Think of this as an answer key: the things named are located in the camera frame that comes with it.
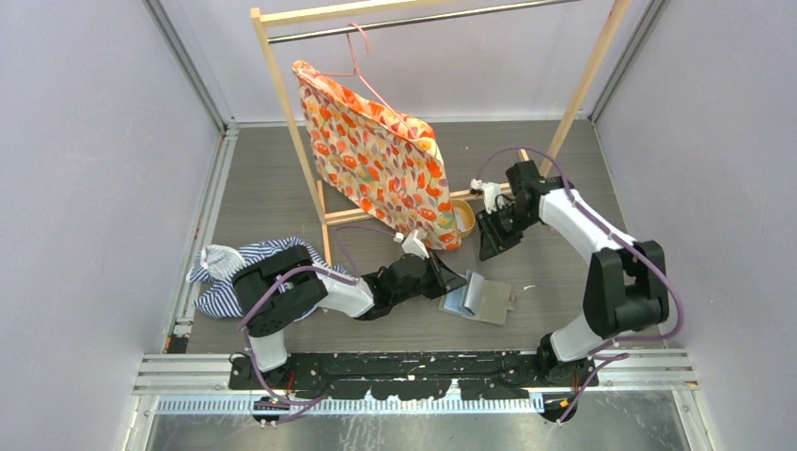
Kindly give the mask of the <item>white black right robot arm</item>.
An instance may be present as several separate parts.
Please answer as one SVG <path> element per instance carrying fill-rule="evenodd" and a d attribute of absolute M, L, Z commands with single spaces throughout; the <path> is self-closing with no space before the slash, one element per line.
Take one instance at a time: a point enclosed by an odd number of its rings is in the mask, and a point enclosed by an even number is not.
<path fill-rule="evenodd" d="M 582 312 L 545 335 L 534 358 L 538 377 L 560 385 L 586 365 L 588 356 L 613 338 L 665 322 L 670 314 L 664 249 L 638 241 L 607 223 L 563 175 L 545 178 L 532 161 L 510 167 L 510 192 L 472 179 L 471 194 L 484 202 L 476 216 L 479 258 L 497 257 L 518 245 L 527 228 L 551 226 L 585 260 L 588 271 Z"/>

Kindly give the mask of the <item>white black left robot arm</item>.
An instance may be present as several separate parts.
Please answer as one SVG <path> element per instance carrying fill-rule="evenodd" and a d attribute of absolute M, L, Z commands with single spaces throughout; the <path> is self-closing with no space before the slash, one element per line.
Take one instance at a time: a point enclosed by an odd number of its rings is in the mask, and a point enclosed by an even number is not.
<path fill-rule="evenodd" d="M 252 376 L 275 389 L 289 374 L 284 330 L 302 314 L 321 307 L 372 321 L 401 303 L 434 300 L 468 281 L 433 252 L 404 254 L 376 272 L 354 277 L 312 263 L 309 252 L 294 245 L 237 270 L 231 283 L 243 312 L 239 329 L 245 333 Z"/>

